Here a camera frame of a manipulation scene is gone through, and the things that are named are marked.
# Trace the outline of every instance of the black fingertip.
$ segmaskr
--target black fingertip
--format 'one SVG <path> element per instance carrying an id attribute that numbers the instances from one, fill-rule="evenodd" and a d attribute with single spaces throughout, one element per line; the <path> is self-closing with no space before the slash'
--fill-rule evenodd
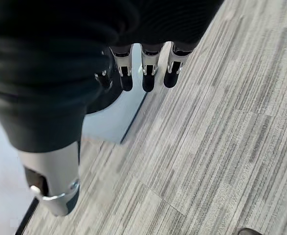
<path id="1" fill-rule="evenodd" d="M 130 91 L 132 89 L 132 76 L 120 77 L 120 83 L 124 91 Z"/>
<path id="2" fill-rule="evenodd" d="M 145 92 L 151 92 L 153 90 L 154 78 L 153 75 L 143 75 L 142 87 Z"/>
<path id="3" fill-rule="evenodd" d="M 178 74 L 176 74 L 175 72 L 168 73 L 168 71 L 166 71 L 164 77 L 164 85 L 167 88 L 174 87 L 177 84 L 177 81 L 178 81 Z"/>

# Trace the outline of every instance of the gray carpet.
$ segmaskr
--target gray carpet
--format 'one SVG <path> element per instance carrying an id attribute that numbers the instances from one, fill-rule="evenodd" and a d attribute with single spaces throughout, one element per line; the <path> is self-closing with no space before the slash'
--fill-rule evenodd
<path id="1" fill-rule="evenodd" d="M 287 235 L 287 0 L 226 0 L 123 145 L 84 140 L 82 155 L 75 211 L 39 206 L 24 234 Z"/>

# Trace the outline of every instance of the silver metal part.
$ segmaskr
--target silver metal part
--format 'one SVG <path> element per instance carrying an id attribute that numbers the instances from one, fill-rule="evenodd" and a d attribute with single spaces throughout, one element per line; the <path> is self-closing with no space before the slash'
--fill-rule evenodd
<path id="1" fill-rule="evenodd" d="M 141 49 L 142 70 L 143 70 L 144 75 L 147 75 L 147 66 L 148 65 L 153 66 L 151 75 L 155 75 L 156 70 L 157 70 L 159 55 L 160 55 L 160 52 L 156 55 L 147 55 L 143 51 L 143 49 Z"/>
<path id="2" fill-rule="evenodd" d="M 73 206 L 68 203 L 78 197 L 80 181 L 78 174 L 78 143 L 46 153 L 28 153 L 19 151 L 22 164 L 42 175 L 47 184 L 48 195 L 36 185 L 30 185 L 35 194 L 55 216 L 69 214 Z"/>
<path id="3" fill-rule="evenodd" d="M 123 57 L 116 56 L 114 51 L 112 51 L 114 59 L 115 59 L 115 63 L 118 67 L 119 75 L 121 77 L 124 76 L 122 67 L 127 67 L 127 76 L 130 76 L 132 74 L 132 46 L 130 48 L 129 55 L 127 56 L 123 56 Z"/>
<path id="4" fill-rule="evenodd" d="M 71 186 L 71 188 L 57 196 L 43 196 L 40 189 L 34 185 L 30 187 L 30 190 L 38 198 L 38 200 L 55 216 L 65 216 L 70 213 L 67 206 L 68 202 L 78 193 L 80 188 L 80 181 L 77 179 Z"/>
<path id="5" fill-rule="evenodd" d="M 174 45 L 175 44 L 173 42 L 171 42 L 171 44 L 172 45 L 171 45 L 171 49 L 169 51 L 168 62 L 167 62 L 167 70 L 168 70 L 168 73 L 172 73 L 174 62 L 179 62 L 180 66 L 179 66 L 178 71 L 176 72 L 176 74 L 179 74 L 190 54 L 184 55 L 184 56 L 176 55 L 174 53 Z"/>

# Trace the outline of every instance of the black shoe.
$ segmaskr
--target black shoe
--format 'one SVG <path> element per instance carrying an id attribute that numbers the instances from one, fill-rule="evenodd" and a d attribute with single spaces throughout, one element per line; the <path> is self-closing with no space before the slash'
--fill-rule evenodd
<path id="1" fill-rule="evenodd" d="M 261 233 L 253 230 L 253 229 L 249 229 L 249 228 L 241 228 L 237 235 L 262 235 Z"/>

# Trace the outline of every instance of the robotic hand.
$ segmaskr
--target robotic hand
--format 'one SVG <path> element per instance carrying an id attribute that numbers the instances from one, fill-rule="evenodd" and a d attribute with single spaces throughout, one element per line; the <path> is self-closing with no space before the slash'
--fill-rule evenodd
<path id="1" fill-rule="evenodd" d="M 19 151 L 30 190 L 56 216 L 75 207 L 87 107 L 111 87 L 112 51 L 132 88 L 132 44 L 142 45 L 143 89 L 172 46 L 171 88 L 222 0 L 0 1 L 0 122 Z"/>

